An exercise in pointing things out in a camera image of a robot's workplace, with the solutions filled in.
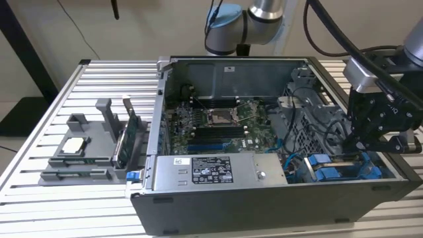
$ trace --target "green circuit board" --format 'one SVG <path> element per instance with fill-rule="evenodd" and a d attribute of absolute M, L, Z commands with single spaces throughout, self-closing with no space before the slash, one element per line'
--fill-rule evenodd
<path fill-rule="evenodd" d="M 259 100 L 244 99 L 235 108 L 213 110 L 192 109 L 181 103 L 167 110 L 167 118 L 172 155 L 241 153 L 243 151 L 264 153 L 268 148 L 276 146 L 265 109 Z M 224 144 L 221 150 L 188 151 L 188 141 L 193 138 L 196 127 L 213 126 L 241 126 L 247 131 L 245 137 L 221 139 Z"/>

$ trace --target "metal slotted surface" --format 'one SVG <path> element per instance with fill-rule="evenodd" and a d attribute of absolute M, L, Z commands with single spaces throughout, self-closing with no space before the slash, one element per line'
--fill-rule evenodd
<path fill-rule="evenodd" d="M 349 92 L 349 84 L 341 74 L 345 64 L 339 60 L 323 60 L 321 64 L 341 88 Z M 92 61 L 88 66 L 79 66 L 0 178 L 0 238 L 149 237 L 144 234 L 131 202 L 124 198 L 124 185 L 40 187 L 36 184 L 40 171 L 47 167 L 48 157 L 53 155 L 67 132 L 65 121 L 69 114 L 85 113 L 88 120 L 101 120 L 95 102 L 99 97 L 109 97 L 113 102 L 112 111 L 119 114 L 120 120 L 127 120 L 120 99 L 127 94 L 132 97 L 137 114 L 144 120 L 151 120 L 155 86 L 153 61 Z M 416 131 L 416 135 L 423 141 L 422 130 Z M 422 156 L 406 155 L 404 158 L 423 176 Z M 197 236 L 423 237 L 423 187 L 403 200 L 380 204 L 352 224 Z"/>

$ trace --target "warning label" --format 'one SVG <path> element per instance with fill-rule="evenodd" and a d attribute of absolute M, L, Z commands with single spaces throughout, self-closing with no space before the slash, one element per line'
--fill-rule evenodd
<path fill-rule="evenodd" d="M 233 182 L 229 157 L 192 158 L 193 184 Z"/>

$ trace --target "open computer tower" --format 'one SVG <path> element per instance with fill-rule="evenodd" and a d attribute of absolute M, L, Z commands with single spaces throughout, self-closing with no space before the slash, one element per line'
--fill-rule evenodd
<path fill-rule="evenodd" d="M 131 202 L 149 235 L 356 221 L 422 183 L 400 155 L 343 154 L 348 96 L 315 58 L 172 57 Z"/>

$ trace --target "white wall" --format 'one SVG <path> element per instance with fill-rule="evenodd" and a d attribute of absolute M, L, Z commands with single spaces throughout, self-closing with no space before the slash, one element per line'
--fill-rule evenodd
<path fill-rule="evenodd" d="M 359 48 L 402 45 L 408 32 L 423 16 L 423 0 L 320 0 L 320 2 L 339 28 Z M 305 39 L 304 3 L 305 0 L 300 0 L 295 10 L 283 55 L 316 56 L 323 59 L 325 57 L 312 49 Z M 316 45 L 324 51 L 344 52 L 311 7 L 308 30 Z"/>
<path fill-rule="evenodd" d="M 40 90 L 0 32 L 0 102 L 36 96 L 41 96 Z"/>
<path fill-rule="evenodd" d="M 317 56 L 307 43 L 299 0 L 285 56 Z M 64 85 L 80 59 L 95 59 L 56 0 L 9 0 L 53 80 Z M 245 8 L 252 0 L 224 0 Z M 61 0 L 85 39 L 103 60 L 155 60 L 165 55 L 204 55 L 204 21 L 209 0 L 119 0 L 115 20 L 109 0 Z M 359 47 L 400 44 L 422 16 L 423 0 L 321 0 L 340 28 Z M 317 45 L 341 51 L 309 11 Z M 273 46 L 253 46 L 252 55 L 272 55 Z"/>
<path fill-rule="evenodd" d="M 63 85 L 80 59 L 95 59 L 56 0 L 9 0 L 52 78 Z M 247 8 L 251 0 L 225 0 Z M 156 60 L 204 55 L 209 0 L 119 0 L 115 20 L 109 0 L 61 0 L 103 60 Z M 252 53 L 271 55 L 272 46 Z"/>

